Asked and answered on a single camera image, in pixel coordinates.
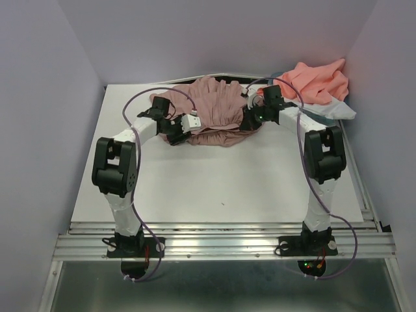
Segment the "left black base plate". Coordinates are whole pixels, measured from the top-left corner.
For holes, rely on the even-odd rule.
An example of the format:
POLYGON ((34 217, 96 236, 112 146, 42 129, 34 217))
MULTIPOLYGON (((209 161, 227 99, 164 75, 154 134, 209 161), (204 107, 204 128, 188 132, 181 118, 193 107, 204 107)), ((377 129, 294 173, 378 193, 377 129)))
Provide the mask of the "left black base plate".
POLYGON ((102 238, 107 247, 106 257, 119 259, 120 271, 124 280, 132 282, 148 281, 155 274, 161 259, 164 257, 165 237, 144 237, 138 246, 130 245, 120 247, 116 244, 116 237, 102 238))

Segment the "dusty pink skirt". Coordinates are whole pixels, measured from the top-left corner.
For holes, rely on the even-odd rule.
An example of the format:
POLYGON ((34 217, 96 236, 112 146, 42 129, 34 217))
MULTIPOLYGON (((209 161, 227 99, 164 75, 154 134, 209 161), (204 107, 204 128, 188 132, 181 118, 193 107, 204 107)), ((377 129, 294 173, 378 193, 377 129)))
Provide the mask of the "dusty pink skirt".
POLYGON ((174 105, 169 110, 173 116, 189 113, 192 103, 188 98, 194 100, 202 125, 200 130, 192 132, 188 144, 230 147, 257 132, 239 129, 246 99, 241 96, 242 86, 238 82, 226 83, 224 80, 217 81, 214 77, 204 76, 191 84, 179 84, 174 88, 187 95, 168 90, 153 93, 149 98, 160 96, 169 99, 174 105))

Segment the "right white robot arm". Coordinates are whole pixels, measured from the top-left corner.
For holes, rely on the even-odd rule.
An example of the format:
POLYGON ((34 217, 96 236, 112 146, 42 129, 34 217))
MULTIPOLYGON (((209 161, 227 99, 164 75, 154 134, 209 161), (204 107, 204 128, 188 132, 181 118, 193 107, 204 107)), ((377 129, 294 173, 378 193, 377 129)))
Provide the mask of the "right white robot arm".
POLYGON ((286 102, 278 85, 268 86, 262 94, 253 88, 242 89, 243 131, 259 129, 274 122, 291 132, 298 140, 302 169, 309 186, 307 213, 299 235, 279 237, 282 255, 313 254, 335 250, 331 212, 335 186, 346 168, 343 135, 337 126, 319 123, 292 102, 286 102))

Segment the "aluminium rail frame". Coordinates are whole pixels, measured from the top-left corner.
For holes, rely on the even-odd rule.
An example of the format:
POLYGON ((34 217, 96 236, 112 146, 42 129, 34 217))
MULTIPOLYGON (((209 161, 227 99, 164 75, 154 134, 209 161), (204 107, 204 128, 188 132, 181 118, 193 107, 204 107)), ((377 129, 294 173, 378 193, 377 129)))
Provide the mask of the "aluminium rail frame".
POLYGON ((72 222, 55 245, 41 311, 410 311, 393 234, 378 222, 346 147, 363 221, 336 223, 339 253, 329 279, 303 275, 296 258, 277 255, 278 239, 299 223, 159 223, 165 256, 150 281, 122 276, 135 258, 110 258, 102 238, 111 222, 72 222))

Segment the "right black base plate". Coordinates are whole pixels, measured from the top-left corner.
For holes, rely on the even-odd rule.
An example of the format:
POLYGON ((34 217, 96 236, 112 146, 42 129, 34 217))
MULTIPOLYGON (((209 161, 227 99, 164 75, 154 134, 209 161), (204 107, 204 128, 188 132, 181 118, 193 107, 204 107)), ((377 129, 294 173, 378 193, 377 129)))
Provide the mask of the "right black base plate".
POLYGON ((326 258, 338 255, 333 239, 307 241, 300 235, 280 236, 274 254, 280 257, 298 257, 298 268, 306 276, 322 278, 327 267, 326 258))

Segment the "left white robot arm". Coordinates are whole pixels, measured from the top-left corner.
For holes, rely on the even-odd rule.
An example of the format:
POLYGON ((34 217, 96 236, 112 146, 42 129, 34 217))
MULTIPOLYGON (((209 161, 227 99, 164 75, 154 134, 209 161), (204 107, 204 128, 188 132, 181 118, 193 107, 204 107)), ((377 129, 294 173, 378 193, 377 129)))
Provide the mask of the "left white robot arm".
POLYGON ((171 107, 170 100, 156 96, 150 108, 139 113, 135 121, 127 122, 127 129, 111 138, 97 140, 92 183, 105 196, 115 221, 114 237, 103 240, 112 255, 134 257, 144 251, 144 226, 132 199, 143 144, 162 134, 175 146, 189 139, 192 132, 202 126, 195 110, 172 117, 171 107))

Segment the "coral orange skirt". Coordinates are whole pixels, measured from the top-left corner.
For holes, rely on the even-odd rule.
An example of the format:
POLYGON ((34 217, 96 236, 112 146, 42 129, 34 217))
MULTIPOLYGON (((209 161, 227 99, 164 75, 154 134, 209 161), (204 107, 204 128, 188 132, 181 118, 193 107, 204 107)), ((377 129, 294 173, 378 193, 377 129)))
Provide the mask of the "coral orange skirt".
POLYGON ((342 73, 345 63, 344 58, 316 67, 299 62, 293 70, 283 73, 278 78, 293 85, 304 103, 329 105, 332 98, 344 101, 349 94, 349 80, 342 73))

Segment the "white light blue cloth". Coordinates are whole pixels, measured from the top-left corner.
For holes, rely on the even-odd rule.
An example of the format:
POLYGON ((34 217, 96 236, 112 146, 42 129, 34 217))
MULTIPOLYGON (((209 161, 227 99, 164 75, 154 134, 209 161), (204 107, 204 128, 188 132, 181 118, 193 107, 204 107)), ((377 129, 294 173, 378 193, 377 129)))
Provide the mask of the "white light blue cloth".
POLYGON ((304 110, 330 120, 353 120, 356 112, 344 101, 332 97, 328 104, 304 103, 304 110))

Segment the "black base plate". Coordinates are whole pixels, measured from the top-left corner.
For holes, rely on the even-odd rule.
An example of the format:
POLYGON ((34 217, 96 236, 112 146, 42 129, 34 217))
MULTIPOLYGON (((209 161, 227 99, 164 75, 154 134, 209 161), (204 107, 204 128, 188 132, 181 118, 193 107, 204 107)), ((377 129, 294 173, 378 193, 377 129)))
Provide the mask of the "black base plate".
POLYGON ((107 247, 106 257, 119 259, 120 271, 124 280, 132 282, 148 281, 155 274, 161 259, 164 257, 165 237, 144 237, 138 246, 130 245, 120 247, 116 244, 116 237, 102 238, 107 247))
POLYGON ((300 235, 280 236, 274 254, 280 257, 298 257, 298 268, 306 276, 322 278, 327 267, 326 258, 338 255, 333 239, 307 241, 300 235))

